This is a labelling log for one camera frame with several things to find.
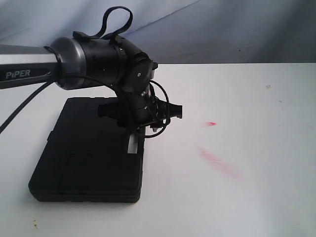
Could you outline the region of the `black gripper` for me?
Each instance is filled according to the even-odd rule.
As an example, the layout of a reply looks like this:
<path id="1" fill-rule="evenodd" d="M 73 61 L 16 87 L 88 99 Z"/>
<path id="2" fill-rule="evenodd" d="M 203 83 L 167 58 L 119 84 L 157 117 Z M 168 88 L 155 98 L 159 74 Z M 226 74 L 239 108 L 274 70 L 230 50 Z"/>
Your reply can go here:
<path id="1" fill-rule="evenodd" d="M 107 102 L 98 106 L 98 116 L 116 120 L 119 127 L 162 128 L 165 124 L 170 124 L 173 117 L 181 119 L 182 109 L 181 105 L 167 103 L 158 98 L 148 103 L 141 100 L 137 105 L 124 103 L 118 98 L 108 98 Z"/>

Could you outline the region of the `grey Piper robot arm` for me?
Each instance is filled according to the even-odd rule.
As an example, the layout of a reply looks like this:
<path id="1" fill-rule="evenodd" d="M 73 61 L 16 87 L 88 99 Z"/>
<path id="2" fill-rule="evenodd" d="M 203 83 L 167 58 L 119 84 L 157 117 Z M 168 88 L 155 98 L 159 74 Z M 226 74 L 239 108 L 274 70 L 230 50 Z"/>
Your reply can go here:
<path id="1" fill-rule="evenodd" d="M 64 90 L 107 86 L 117 100 L 100 105 L 98 115 L 121 126 L 160 128 L 182 117 L 182 106 L 155 95 L 158 65 L 125 38 L 58 38 L 49 47 L 2 45 L 1 89 L 55 82 Z"/>

